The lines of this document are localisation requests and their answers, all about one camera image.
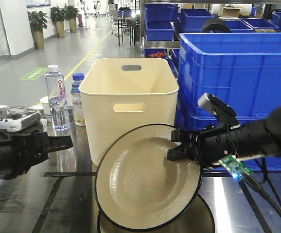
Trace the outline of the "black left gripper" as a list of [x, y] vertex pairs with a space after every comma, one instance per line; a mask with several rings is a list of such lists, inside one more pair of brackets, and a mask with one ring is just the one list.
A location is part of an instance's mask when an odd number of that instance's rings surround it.
[[30, 135], [12, 135], [0, 131], [0, 180], [11, 180], [48, 159], [47, 152], [73, 147], [70, 135], [48, 136], [35, 131]]

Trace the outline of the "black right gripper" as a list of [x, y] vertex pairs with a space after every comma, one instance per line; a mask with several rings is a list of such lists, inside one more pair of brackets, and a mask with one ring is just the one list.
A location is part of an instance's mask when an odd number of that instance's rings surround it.
[[206, 168], [219, 167], [222, 158], [237, 155], [239, 151], [236, 129], [228, 123], [218, 127], [209, 125], [199, 132], [174, 129], [170, 140], [181, 145], [167, 151], [167, 160], [190, 159]]

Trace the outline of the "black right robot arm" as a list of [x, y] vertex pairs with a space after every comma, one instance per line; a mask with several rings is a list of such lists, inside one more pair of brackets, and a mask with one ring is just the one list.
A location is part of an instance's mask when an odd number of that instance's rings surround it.
[[201, 131], [175, 129], [171, 141], [180, 145], [167, 151], [167, 159], [191, 159], [198, 165], [212, 169], [220, 166], [227, 155], [239, 160], [260, 157], [281, 157], [281, 106], [267, 118], [234, 125], [223, 119], [218, 126], [209, 125]]

